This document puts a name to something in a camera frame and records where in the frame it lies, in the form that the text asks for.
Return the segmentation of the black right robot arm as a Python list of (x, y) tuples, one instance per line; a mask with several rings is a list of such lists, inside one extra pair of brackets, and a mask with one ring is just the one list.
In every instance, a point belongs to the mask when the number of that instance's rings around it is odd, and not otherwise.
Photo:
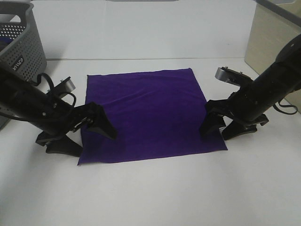
[(219, 67), (215, 77), (239, 90), (227, 99), (206, 103), (206, 116), (199, 128), (201, 136), (220, 128), (224, 140), (255, 133), (258, 124), (263, 126), (269, 121), (266, 110), (273, 107), (278, 111), (281, 100), (301, 88), (301, 37), (288, 42), (255, 80), (227, 67)]

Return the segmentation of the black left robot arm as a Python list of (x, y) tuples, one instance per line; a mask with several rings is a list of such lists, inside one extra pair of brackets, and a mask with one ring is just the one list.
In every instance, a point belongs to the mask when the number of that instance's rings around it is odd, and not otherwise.
[(109, 121), (104, 108), (95, 102), (76, 106), (72, 81), (66, 78), (54, 85), (46, 73), (36, 81), (26, 81), (12, 70), (0, 69), (0, 106), (12, 112), (1, 116), (25, 121), (42, 130), (36, 143), (46, 147), (46, 153), (80, 157), (82, 146), (71, 140), (68, 132), (86, 126), (89, 131), (116, 139), (117, 130)]

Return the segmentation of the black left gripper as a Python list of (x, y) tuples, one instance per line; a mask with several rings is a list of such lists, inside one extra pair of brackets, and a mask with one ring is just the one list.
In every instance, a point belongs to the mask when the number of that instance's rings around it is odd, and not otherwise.
[(87, 130), (98, 133), (109, 139), (117, 138), (117, 130), (113, 127), (102, 106), (91, 102), (78, 107), (72, 107), (67, 113), (46, 122), (43, 132), (36, 143), (46, 146), (47, 154), (65, 154), (80, 157), (82, 146), (71, 140), (67, 133), (77, 131), (87, 125)]

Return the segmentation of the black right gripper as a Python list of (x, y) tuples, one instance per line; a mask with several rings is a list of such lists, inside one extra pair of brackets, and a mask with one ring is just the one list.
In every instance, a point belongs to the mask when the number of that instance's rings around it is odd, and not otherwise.
[[(201, 136), (222, 130), (224, 140), (255, 133), (257, 124), (265, 125), (269, 122), (264, 114), (269, 108), (269, 95), (259, 91), (233, 92), (227, 99), (209, 100), (206, 105), (206, 117), (199, 128)], [(223, 117), (232, 119), (226, 126)]]

